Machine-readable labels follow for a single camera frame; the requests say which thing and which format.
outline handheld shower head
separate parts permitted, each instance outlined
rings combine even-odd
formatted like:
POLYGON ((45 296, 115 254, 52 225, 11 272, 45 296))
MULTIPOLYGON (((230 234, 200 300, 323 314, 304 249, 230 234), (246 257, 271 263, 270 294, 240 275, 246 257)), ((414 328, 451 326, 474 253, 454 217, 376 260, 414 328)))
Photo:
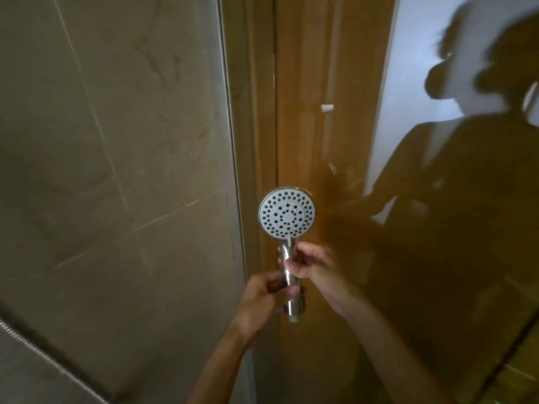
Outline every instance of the handheld shower head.
MULTIPOLYGON (((299 285, 299 279, 287 271, 285 261, 295 257, 298 238, 311 228, 315 219, 313 199, 298 187, 280 187, 260 203, 258 220, 266 233, 279 240, 280 265, 287 285, 299 285)), ((296 323, 304 309, 300 293, 286 305, 288 319, 296 323)))

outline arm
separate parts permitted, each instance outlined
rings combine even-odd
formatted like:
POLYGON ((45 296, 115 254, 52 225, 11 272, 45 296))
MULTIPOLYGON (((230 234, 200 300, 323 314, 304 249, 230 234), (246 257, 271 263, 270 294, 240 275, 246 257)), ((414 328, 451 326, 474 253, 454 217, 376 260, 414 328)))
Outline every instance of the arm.
POLYGON ((337 271, 330 251, 307 242, 298 243, 298 250, 298 261, 287 260, 286 268, 310 278, 348 321, 394 404, 455 404, 391 323, 337 271))
POLYGON ((249 280, 238 313, 206 363, 187 404, 226 404, 241 359, 272 312, 293 299, 298 286, 282 289, 282 271, 254 275, 249 280))

